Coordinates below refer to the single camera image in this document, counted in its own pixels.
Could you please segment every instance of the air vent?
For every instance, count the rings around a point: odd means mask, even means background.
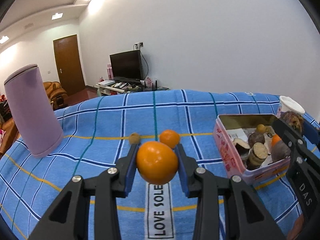
[[[24,29],[26,30],[26,29],[29,29],[29,28],[31,28],[33,26],[34,26],[33,23],[28,23],[27,25],[24,26]]]

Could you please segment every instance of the orange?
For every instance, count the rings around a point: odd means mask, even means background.
[[[175,176],[178,170],[178,157],[167,145],[149,141],[140,146],[136,164],[145,181],[163,185]]]
[[[180,142],[180,135],[173,130],[165,130],[160,134],[159,139],[173,149]]]
[[[279,135],[275,134],[272,138],[271,146],[273,147],[278,141],[281,141],[281,138]]]

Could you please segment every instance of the brown wooden door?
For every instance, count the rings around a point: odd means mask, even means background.
[[[68,96],[85,89],[77,35],[53,41],[53,49],[61,87]]]

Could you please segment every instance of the wooden floor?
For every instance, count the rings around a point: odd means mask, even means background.
[[[68,106],[73,106],[83,101],[86,101],[88,99],[96,98],[96,97],[98,97],[96,90],[91,88],[86,88],[78,93],[75,93],[72,96],[67,97],[64,103],[67,104]]]

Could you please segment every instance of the brown leather sofa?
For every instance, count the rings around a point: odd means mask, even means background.
[[[59,82],[44,82],[43,86],[50,102],[53,103],[54,110],[66,106],[65,99],[68,95]]]
[[[5,131],[1,146],[0,146],[0,159],[2,156],[9,150],[12,144],[17,140],[19,136],[19,132],[17,126],[13,120],[10,118],[7,122],[5,122],[0,128]]]

